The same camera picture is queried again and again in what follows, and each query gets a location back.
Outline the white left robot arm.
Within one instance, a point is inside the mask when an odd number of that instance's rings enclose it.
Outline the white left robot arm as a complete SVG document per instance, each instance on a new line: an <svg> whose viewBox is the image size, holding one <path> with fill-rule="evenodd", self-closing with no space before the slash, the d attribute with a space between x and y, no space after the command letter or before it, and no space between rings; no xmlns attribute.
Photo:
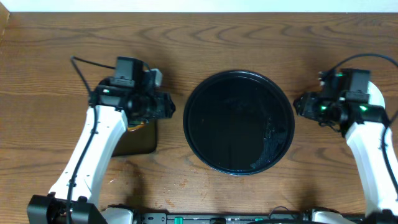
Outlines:
<svg viewBox="0 0 398 224"><path fill-rule="evenodd" d="M46 196L33 195L27 206L30 223L135 223L128 208L98 210L106 169L125 132L151 119L171 118L175 105L167 92L109 85L98 85L89 103L65 170Z"/></svg>

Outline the pale green plate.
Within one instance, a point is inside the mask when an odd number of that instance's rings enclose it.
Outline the pale green plate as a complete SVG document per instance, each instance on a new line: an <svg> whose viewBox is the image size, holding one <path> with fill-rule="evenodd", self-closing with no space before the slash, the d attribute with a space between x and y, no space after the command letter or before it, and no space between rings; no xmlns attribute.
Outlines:
<svg viewBox="0 0 398 224"><path fill-rule="evenodd" d="M372 82L368 82L369 104L386 107L384 97L380 89Z"/></svg>

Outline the orange green sponge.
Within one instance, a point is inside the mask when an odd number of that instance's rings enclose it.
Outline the orange green sponge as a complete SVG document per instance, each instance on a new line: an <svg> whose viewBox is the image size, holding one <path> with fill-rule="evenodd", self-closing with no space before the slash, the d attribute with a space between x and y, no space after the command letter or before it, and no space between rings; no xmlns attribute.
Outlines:
<svg viewBox="0 0 398 224"><path fill-rule="evenodd" d="M135 130L143 128L145 125L146 125L145 121L134 121L134 122L129 123L127 125L127 130L128 131L135 131Z"/></svg>

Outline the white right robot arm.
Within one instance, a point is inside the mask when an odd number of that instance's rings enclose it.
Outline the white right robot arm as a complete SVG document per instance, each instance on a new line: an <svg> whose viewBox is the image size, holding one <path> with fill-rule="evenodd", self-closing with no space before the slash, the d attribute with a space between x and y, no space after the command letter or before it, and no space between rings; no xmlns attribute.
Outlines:
<svg viewBox="0 0 398 224"><path fill-rule="evenodd" d="M363 223L397 223L397 158L384 97L368 70L320 72L320 91L294 100L296 113L341 133L363 187Z"/></svg>

